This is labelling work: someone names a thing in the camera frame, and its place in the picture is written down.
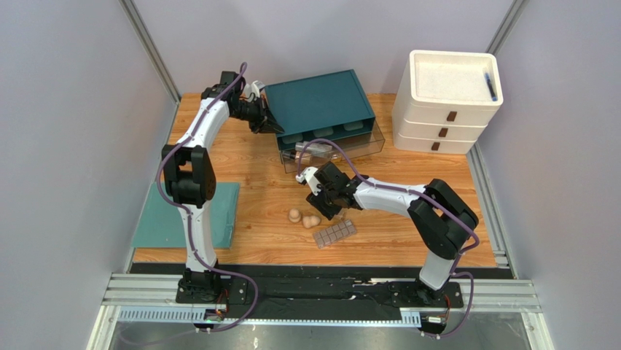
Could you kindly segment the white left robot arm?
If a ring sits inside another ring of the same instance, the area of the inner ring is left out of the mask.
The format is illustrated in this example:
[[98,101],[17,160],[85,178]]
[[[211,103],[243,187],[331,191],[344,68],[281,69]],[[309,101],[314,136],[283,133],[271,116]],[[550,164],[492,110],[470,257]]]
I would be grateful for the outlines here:
[[216,177],[208,152],[229,117],[248,122],[252,133],[283,132],[262,97],[264,89],[258,80],[207,88],[187,132],[177,144],[163,148],[160,172],[164,183],[158,189],[167,202],[178,207],[187,245],[186,268],[179,282],[183,296],[213,300],[221,293],[223,272],[216,266],[209,221]]

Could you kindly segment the clear plastic bottle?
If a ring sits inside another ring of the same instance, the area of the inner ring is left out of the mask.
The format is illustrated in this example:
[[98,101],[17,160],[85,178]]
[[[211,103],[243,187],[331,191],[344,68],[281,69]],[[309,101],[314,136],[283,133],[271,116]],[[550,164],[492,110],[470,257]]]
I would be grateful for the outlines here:
[[325,143],[313,143],[309,144],[309,141],[301,141],[295,144],[294,150],[302,153],[304,158],[321,158],[321,159],[335,159],[339,155],[334,150],[334,147]]

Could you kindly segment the teal drawer cabinet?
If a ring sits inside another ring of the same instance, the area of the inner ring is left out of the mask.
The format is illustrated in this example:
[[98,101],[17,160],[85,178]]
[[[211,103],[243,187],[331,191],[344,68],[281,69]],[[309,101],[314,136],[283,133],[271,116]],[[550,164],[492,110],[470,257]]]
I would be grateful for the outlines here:
[[265,95],[284,129],[276,135],[280,151],[301,141],[365,135],[375,125],[375,113],[353,69],[268,85]]

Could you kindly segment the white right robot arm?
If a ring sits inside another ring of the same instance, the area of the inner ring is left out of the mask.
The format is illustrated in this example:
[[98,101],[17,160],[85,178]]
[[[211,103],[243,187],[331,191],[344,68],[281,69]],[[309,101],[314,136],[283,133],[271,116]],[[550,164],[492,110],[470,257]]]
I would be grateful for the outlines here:
[[477,215],[441,179],[410,185],[382,182],[355,173],[349,177],[334,163],[307,167],[296,175],[310,188],[306,198],[325,218],[333,219],[343,209],[385,211],[412,220],[428,253],[418,281],[439,292],[454,273],[466,243],[479,243]]

